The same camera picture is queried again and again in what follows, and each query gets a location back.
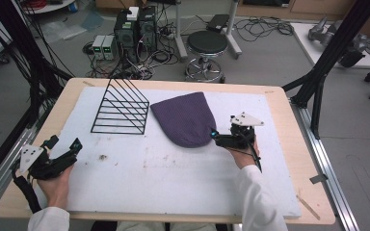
black stool seat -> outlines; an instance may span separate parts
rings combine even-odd
[[[217,54],[227,49],[227,40],[219,33],[199,31],[188,36],[188,46],[200,54]]]

black metal frame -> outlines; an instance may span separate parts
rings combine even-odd
[[[320,139],[318,129],[324,82],[369,17],[370,0],[357,0],[315,66],[302,78],[282,87],[284,91],[289,91],[302,85],[299,92],[291,98],[291,103],[299,108],[306,108],[308,100],[314,94],[310,127],[317,139]]]
[[[92,133],[143,135],[149,101],[127,79],[110,79]]]

black strap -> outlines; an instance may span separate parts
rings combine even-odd
[[[25,177],[19,176],[13,178],[14,183],[20,188],[20,190],[25,195],[26,199],[28,200],[29,207],[32,210],[32,213],[36,213],[41,210],[41,207],[38,202],[38,197],[35,194],[35,191],[32,188],[32,185],[29,184]]]

stool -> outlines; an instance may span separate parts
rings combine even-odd
[[[225,82],[224,74],[219,64],[211,58],[218,57],[227,49],[225,36],[212,31],[199,31],[188,36],[188,49],[200,56],[199,59],[192,59],[186,66],[186,78],[198,82],[211,82],[221,78]]]

white device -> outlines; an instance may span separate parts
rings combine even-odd
[[[42,147],[26,144],[20,152],[20,173],[25,173],[27,169],[38,159],[38,156],[43,152]]]
[[[94,51],[95,58],[98,60],[104,60],[102,45],[105,38],[105,36],[97,36],[92,43],[92,51]]]
[[[117,57],[118,49],[115,36],[106,36],[101,45],[104,60],[113,60]]]
[[[127,14],[127,20],[128,21],[137,21],[138,18],[138,7],[130,7],[128,9],[131,13]]]
[[[239,126],[263,126],[264,122],[260,119],[257,119],[249,114],[242,112],[240,115],[233,117],[230,120],[231,123]]]

